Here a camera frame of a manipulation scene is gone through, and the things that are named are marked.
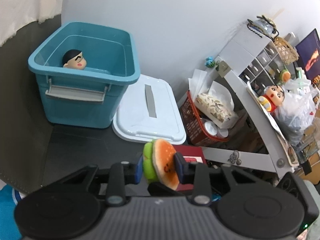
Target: monitor screen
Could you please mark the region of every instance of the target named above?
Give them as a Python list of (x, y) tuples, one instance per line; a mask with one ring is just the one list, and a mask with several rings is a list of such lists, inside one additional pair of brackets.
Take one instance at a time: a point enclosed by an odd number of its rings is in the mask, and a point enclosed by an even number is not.
[(298, 66), (302, 67), (309, 80), (320, 75), (320, 40), (317, 30), (314, 29), (296, 46), (299, 54)]

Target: screw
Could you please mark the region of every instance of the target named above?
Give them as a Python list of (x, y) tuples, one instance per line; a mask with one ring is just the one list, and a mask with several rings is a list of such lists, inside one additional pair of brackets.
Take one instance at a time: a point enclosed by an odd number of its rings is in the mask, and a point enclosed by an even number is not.
[(284, 159), (280, 158), (279, 160), (277, 160), (277, 166), (278, 168), (282, 168), (284, 166)]
[(236, 156), (236, 159), (240, 157), (240, 153), (238, 150), (233, 151), (232, 154)]
[(107, 201), (111, 205), (118, 205), (123, 201), (123, 198), (120, 196), (110, 196)]
[(200, 205), (206, 205), (210, 202), (210, 198), (204, 195), (199, 195), (194, 198), (194, 201)]

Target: green plush toy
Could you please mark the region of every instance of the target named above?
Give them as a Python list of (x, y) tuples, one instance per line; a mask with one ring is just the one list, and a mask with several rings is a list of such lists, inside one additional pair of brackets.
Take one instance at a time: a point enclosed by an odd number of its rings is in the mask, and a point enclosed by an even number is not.
[(148, 142), (144, 145), (143, 148), (143, 174), (148, 180), (149, 184), (151, 182), (159, 181), (156, 170), (153, 167), (152, 163), (153, 143), (154, 141)]

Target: white plastic container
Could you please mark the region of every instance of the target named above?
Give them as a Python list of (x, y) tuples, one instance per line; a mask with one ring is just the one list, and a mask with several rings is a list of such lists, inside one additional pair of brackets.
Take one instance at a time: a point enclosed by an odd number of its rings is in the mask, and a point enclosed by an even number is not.
[(161, 79), (140, 75), (122, 97), (112, 128), (126, 141), (149, 142), (163, 138), (182, 144), (186, 132), (170, 85)]
[(217, 126), (214, 124), (214, 122), (212, 121), (207, 121), (204, 123), (204, 128), (206, 129), (206, 131), (212, 135), (212, 136), (216, 136), (217, 135), (217, 131), (218, 128)]
[(217, 130), (217, 136), (218, 136), (219, 138), (227, 138), (228, 135), (229, 135), (228, 129), (218, 128), (218, 130)]

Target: red plastic basket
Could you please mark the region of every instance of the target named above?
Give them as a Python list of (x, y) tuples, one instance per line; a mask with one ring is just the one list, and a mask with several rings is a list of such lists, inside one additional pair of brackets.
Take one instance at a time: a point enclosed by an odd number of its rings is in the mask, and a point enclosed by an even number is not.
[(182, 121), (187, 130), (187, 135), (193, 145), (209, 146), (216, 142), (226, 142), (228, 138), (212, 136), (205, 130), (198, 113), (198, 110), (191, 99), (190, 91), (187, 92), (187, 99), (180, 108)]

